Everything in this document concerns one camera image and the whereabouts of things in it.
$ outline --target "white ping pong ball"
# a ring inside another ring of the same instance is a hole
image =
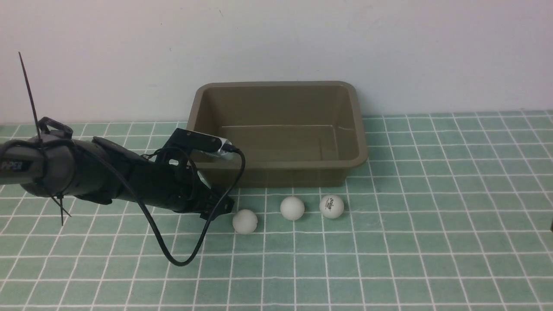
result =
[[[344,212],[344,201],[336,194],[329,194],[322,197],[319,209],[324,217],[335,219]]]
[[[280,203],[280,213],[288,220],[298,220],[304,212],[304,203],[295,196],[289,196]]]
[[[232,218],[232,226],[239,234],[250,234],[257,228],[257,216],[250,210],[240,210]]]

